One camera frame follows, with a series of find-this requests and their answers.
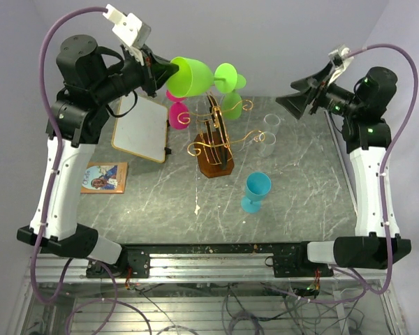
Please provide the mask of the green wine glass front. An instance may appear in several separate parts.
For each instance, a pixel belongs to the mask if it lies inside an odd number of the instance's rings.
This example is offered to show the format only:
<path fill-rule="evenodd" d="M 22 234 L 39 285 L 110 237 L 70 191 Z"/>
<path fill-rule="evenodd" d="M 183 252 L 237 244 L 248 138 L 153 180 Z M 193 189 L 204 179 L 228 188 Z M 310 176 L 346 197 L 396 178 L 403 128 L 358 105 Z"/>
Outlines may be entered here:
<path fill-rule="evenodd" d="M 175 57 L 170 61 L 178 67 L 166 82 L 168 91 L 176 98 L 187 98 L 205 93 L 211 86 L 228 94 L 246 86 L 247 80 L 230 63 L 220 64 L 215 71 L 196 59 Z"/>

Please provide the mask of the green wine glass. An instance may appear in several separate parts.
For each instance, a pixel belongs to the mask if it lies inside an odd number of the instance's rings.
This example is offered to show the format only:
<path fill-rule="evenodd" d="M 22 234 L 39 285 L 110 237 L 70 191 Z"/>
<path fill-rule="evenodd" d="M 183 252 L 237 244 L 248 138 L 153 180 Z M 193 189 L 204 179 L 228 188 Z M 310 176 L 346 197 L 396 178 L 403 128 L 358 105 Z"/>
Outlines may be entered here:
<path fill-rule="evenodd" d="M 242 113 L 242 97 L 237 91 L 243 89 L 246 84 L 246 78 L 238 74 L 235 88 L 223 97 L 221 111 L 225 119 L 235 120 L 240 117 Z"/>
<path fill-rule="evenodd" d="M 168 91 L 176 98 L 187 98 L 205 93 L 211 86 L 228 94 L 246 86 L 247 80 L 230 63 L 220 64 L 215 71 L 196 59 L 175 57 L 170 61 L 178 67 L 166 82 Z"/>

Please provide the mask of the pink plastic wine glass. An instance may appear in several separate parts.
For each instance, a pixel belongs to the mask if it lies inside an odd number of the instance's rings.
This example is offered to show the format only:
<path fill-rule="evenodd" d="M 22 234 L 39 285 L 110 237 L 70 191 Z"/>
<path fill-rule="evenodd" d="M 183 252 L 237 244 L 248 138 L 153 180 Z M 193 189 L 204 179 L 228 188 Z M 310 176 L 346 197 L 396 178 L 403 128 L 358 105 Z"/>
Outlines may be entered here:
<path fill-rule="evenodd" d="M 169 91 L 166 92 L 166 96 L 172 102 L 168 114 L 170 126 L 177 130 L 187 128 L 190 124 L 190 114 L 188 107 L 184 104 L 186 98 L 178 98 Z"/>

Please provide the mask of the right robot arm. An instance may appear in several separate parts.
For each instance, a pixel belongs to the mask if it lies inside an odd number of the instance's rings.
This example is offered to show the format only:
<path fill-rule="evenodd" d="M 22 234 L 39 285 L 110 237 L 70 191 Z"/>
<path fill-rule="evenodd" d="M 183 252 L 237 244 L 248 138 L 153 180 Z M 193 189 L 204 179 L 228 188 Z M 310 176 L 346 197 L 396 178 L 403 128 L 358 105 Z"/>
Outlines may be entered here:
<path fill-rule="evenodd" d="M 397 91 L 397 76 L 375 66 L 348 91 L 335 84 L 339 70 L 329 63 L 316 74 L 292 82 L 294 93 L 275 100 L 296 119 L 306 110 L 314 114 L 319 109 L 342 117 L 341 135 L 355 177 L 358 213 L 354 236 L 309 242 L 307 252 L 293 261 L 302 276 L 311 275 L 319 263 L 386 269 L 411 252 L 411 241 L 401 238 L 392 212 L 389 167 L 384 158 L 392 135 L 383 114 Z"/>

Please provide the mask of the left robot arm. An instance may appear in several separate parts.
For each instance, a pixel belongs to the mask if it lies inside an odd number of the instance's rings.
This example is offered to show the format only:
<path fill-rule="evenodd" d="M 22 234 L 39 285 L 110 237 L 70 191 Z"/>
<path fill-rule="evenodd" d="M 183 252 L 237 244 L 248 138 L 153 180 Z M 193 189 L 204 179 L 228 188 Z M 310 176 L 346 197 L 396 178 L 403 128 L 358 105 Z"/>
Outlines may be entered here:
<path fill-rule="evenodd" d="M 156 56 L 146 45 L 141 60 L 129 52 L 119 54 L 98 46 L 88 35 L 67 38 L 56 58 L 64 79 L 49 115 L 48 156 L 40 202 L 30 224 L 17 231 L 17 239 L 43 247 L 65 258 L 91 258 L 103 262 L 113 277 L 128 270 L 122 245 L 77 222 L 81 180 L 109 117 L 112 101 L 142 88 L 155 96 L 179 67 Z"/>

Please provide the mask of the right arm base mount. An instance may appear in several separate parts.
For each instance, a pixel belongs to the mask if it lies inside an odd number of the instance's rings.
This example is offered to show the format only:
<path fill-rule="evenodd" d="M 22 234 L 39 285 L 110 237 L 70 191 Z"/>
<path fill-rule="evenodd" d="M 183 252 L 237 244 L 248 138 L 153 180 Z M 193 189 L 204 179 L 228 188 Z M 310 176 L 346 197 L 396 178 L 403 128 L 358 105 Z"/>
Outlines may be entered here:
<path fill-rule="evenodd" d="M 306 241 L 299 243 L 270 244 L 271 256 L 265 259 L 275 278 L 332 277 L 333 271 L 324 263 L 311 262 L 308 258 Z"/>

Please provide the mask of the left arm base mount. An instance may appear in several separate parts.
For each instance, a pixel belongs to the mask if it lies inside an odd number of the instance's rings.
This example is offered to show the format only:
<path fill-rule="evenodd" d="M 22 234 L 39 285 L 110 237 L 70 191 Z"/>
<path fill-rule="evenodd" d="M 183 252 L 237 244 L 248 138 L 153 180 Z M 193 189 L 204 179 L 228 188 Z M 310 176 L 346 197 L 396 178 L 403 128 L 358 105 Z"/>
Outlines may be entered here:
<path fill-rule="evenodd" d="M 147 251 L 136 246 L 124 245 L 122 254 L 115 265 L 105 264 L 115 278 L 148 278 L 150 272 L 150 256 Z M 87 278 L 110 278 L 107 270 L 98 261 L 89 261 L 86 269 Z"/>

